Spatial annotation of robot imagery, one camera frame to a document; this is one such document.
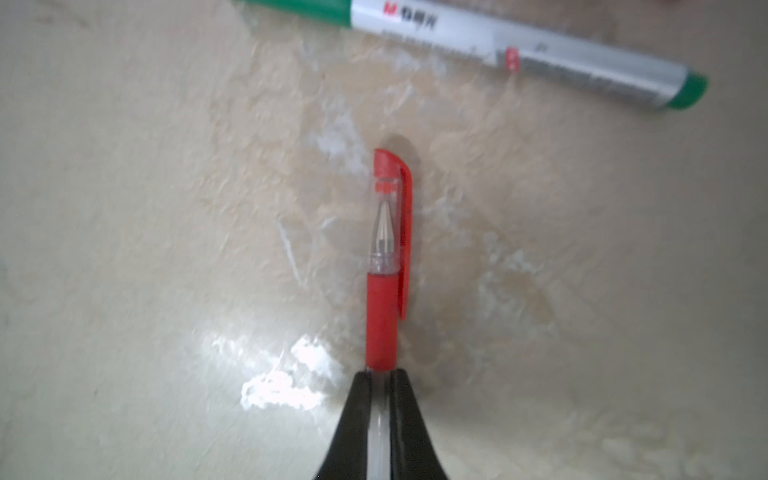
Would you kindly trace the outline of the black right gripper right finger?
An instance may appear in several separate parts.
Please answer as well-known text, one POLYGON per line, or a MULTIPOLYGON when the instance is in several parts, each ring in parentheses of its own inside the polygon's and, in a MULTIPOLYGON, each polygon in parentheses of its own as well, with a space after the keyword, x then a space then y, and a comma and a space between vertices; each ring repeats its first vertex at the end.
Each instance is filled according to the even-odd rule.
POLYGON ((388 404, 391 479, 447 480, 404 369, 391 372, 388 404))

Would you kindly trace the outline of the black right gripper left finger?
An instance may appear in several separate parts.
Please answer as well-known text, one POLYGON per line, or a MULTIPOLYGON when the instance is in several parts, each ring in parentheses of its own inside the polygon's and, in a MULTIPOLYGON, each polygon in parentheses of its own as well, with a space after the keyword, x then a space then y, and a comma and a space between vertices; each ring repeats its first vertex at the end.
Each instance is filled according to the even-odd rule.
POLYGON ((357 372, 316 480, 366 479, 371 403, 371 374, 357 372))

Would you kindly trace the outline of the red gel pen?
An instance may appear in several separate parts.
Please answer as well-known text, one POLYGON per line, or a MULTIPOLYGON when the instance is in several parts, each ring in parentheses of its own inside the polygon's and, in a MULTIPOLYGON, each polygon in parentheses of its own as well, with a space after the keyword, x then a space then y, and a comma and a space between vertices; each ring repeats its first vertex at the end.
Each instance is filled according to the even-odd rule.
POLYGON ((372 377, 367 438, 368 479, 391 477, 391 372, 397 365, 398 323, 406 318, 412 237, 412 174, 394 153, 374 151, 374 221, 366 280, 365 364, 372 377))

